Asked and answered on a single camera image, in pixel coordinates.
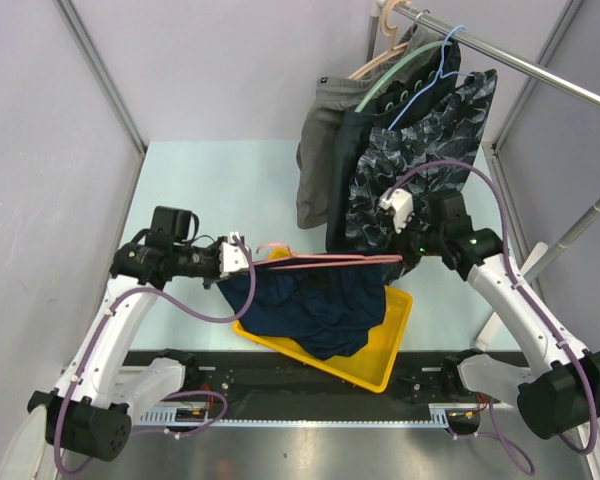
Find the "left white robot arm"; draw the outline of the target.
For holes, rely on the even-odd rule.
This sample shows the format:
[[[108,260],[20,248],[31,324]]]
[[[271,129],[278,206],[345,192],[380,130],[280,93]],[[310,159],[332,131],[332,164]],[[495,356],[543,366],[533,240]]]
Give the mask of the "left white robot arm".
[[[161,401],[208,396],[197,358],[166,349],[137,377],[117,382],[120,368],[145,316],[175,277],[200,278],[205,287],[230,267],[244,267],[239,234],[194,244],[198,217],[189,210],[158,206],[149,227],[114,254],[98,313],[69,366],[48,392],[32,394],[28,409],[46,411],[44,439],[56,462],[66,451],[114,460],[132,426]]]

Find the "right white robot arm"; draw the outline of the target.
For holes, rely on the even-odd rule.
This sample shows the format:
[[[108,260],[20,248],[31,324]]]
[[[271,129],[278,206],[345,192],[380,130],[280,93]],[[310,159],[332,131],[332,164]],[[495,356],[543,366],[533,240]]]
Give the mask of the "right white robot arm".
[[[591,352],[557,320],[493,230],[474,229],[462,195],[441,191],[416,200],[390,189],[379,206],[391,218],[399,252],[441,258],[492,307],[526,359],[526,367],[517,367],[476,349],[456,354],[443,364],[443,393],[464,401],[480,392],[514,406],[542,439],[595,426],[600,351]]]

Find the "navy blue shorts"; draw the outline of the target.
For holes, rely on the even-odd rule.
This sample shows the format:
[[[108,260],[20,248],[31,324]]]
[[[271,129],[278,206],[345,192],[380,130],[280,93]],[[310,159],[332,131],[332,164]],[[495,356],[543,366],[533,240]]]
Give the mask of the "navy blue shorts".
[[[258,336],[290,338],[320,360],[351,357],[384,321],[381,264],[256,270],[256,289],[239,321]]]

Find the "pink wire hanger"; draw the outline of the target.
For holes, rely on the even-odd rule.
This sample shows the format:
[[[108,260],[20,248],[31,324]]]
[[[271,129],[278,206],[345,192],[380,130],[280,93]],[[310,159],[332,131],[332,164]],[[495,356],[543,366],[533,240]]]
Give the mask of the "pink wire hanger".
[[[295,252],[288,244],[271,242],[260,245],[255,253],[267,252],[264,260],[255,262],[258,267],[270,270],[298,270],[353,267],[363,265],[385,265],[401,263],[403,257],[399,254],[359,254],[359,253],[320,253],[301,254]]]

